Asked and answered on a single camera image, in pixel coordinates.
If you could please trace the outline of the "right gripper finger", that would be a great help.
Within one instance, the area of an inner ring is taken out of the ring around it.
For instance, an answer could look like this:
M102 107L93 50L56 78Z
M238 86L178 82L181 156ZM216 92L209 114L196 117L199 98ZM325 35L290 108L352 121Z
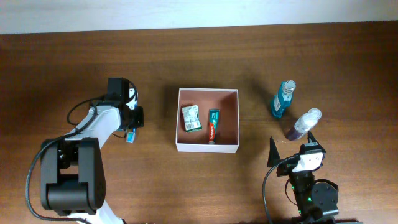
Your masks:
M267 160L267 166L272 168L274 166L276 166L280 161L280 156L279 156L279 152L277 150L275 141L273 139L273 137L270 137L269 140L269 156L268 156L268 160Z
M315 145L318 144L318 141L315 139L314 135L311 131L307 133L307 140L309 144Z

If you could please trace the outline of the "blue mouthwash bottle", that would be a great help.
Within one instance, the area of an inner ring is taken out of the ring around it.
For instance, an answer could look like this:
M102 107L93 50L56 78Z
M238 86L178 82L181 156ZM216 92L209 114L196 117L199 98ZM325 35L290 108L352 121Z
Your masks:
M271 103L273 117L279 119L283 116L284 111L290 106L293 100L295 88L296 83L293 80L287 80L281 83Z

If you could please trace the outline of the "blue white toothbrush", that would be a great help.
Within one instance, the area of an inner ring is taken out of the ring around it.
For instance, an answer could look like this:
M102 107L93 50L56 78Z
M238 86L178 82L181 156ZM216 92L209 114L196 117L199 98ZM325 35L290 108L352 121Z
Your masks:
M136 130L132 129L132 130L128 130L126 131L126 142L133 144L136 138Z

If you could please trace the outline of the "Colgate toothpaste tube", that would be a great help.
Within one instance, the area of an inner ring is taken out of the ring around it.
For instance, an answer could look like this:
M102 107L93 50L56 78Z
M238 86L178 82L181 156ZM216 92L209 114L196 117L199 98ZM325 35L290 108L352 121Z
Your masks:
M208 144L215 144L216 130L218 127L218 120L220 117L219 109L210 109L209 110L209 140Z

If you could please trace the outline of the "green white wipes packet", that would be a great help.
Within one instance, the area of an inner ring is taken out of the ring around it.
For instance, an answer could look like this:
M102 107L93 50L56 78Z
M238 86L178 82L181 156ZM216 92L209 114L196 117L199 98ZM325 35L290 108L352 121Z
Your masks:
M181 109L183 115L183 123L187 133L198 131L202 129L199 119L198 105L185 106Z

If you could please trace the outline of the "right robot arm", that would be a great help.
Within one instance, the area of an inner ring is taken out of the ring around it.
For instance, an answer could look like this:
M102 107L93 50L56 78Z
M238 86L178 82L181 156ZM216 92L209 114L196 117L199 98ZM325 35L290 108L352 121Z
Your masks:
M299 216L292 218L292 223L335 223L334 216L339 213L338 185L327 179L315 179L314 172L321 168L326 150L307 133L308 143L302 144L298 153L281 159L270 138L270 151L267 172L262 183L262 196L266 196L266 181L273 170L278 177L287 176L295 196L295 205Z

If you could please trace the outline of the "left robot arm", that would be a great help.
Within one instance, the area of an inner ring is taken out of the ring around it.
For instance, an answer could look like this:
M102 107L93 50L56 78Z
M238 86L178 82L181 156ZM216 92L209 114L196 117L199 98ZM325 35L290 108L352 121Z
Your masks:
M34 162L40 164L40 202L57 214L55 221L120 223L105 200L106 179L101 148L122 131L132 143L144 125L138 91L126 78L109 78L107 92L87 100L88 114L67 134L45 140Z

